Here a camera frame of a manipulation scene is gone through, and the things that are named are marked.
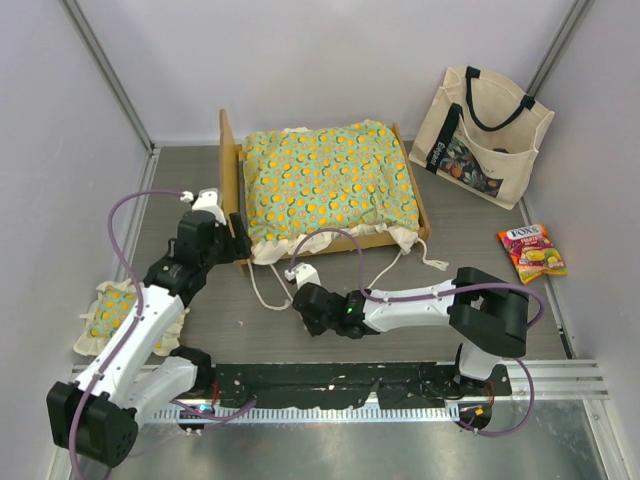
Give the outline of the lemon print pet mattress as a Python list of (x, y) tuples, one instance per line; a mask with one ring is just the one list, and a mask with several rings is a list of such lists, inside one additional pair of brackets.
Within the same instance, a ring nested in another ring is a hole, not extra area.
[(425, 246), (418, 190), (389, 126), (364, 120), (257, 132), (241, 152), (252, 265), (316, 254), (348, 235), (387, 233), (401, 255)]

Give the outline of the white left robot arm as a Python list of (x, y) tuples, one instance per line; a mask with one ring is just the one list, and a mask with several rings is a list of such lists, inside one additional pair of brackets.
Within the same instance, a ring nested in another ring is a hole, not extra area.
[(139, 372), (156, 343), (206, 284), (216, 265), (244, 260), (251, 240), (239, 213), (192, 210), (178, 224), (166, 254), (149, 267), (137, 300), (102, 352), (72, 382), (46, 397), (54, 443), (108, 468), (131, 452), (141, 425), (182, 393), (205, 397), (214, 382), (209, 354), (179, 346), (146, 376)]

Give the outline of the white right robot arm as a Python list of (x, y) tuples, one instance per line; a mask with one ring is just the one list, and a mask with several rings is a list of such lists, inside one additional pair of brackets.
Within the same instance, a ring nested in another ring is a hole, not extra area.
[(472, 267), (433, 286), (365, 288), (345, 295), (325, 289), (316, 269), (306, 263), (286, 271), (285, 278), (297, 287), (292, 306), (313, 336), (331, 330), (360, 339), (409, 327), (452, 328), (464, 342), (451, 380), (465, 395), (483, 388), (500, 360), (526, 353), (529, 295)]

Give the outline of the wooden pet bed frame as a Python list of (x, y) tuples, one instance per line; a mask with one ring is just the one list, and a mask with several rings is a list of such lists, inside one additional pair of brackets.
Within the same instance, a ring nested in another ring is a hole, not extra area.
[[(222, 209), (227, 217), (232, 213), (245, 213), (245, 208), (241, 207), (241, 200), (244, 199), (244, 194), (241, 193), (241, 186), (244, 186), (244, 180), (240, 177), (241, 162), (244, 160), (244, 154), (242, 152), (241, 144), (234, 139), (232, 127), (228, 118), (226, 110), (220, 109), (218, 114), (219, 120), (219, 150), (218, 150), (218, 163), (219, 163), (219, 185), (220, 185), (220, 202)], [(432, 233), (432, 229), (428, 220), (427, 212), (424, 206), (424, 202), (421, 198), (421, 194), (415, 179), (414, 172), (412, 170), (412, 164), (409, 161), (409, 157), (405, 148), (404, 139), (401, 134), (400, 126), (398, 123), (389, 125), (389, 128), (393, 131), (397, 141), (400, 144), (402, 153), (405, 158), (405, 163), (408, 170), (408, 175), (411, 180), (411, 184), (414, 190), (414, 197), (416, 199), (418, 211), (419, 211), (419, 226), (418, 237), (424, 241), (427, 241)], [(362, 235), (356, 237), (360, 246), (363, 249), (386, 247), (395, 245), (398, 246), (392, 236), (388, 232), (371, 233), (369, 235)], [(317, 252), (303, 252), (302, 257), (311, 255), (325, 255), (333, 253), (341, 253), (355, 250), (354, 244), (344, 236), (335, 238), (327, 248)]]

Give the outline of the small lemon print pillow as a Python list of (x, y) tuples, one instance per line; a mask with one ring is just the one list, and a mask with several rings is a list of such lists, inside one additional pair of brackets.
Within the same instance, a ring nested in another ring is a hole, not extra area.
[[(97, 299), (88, 312), (80, 316), (85, 321), (85, 326), (73, 345), (73, 351), (82, 356), (97, 356), (102, 352), (137, 300), (136, 290), (130, 278), (122, 282), (103, 282), (96, 287), (96, 291)], [(189, 308), (182, 310), (155, 343), (152, 349), (154, 355), (166, 357), (180, 346), (180, 335), (189, 313)]]

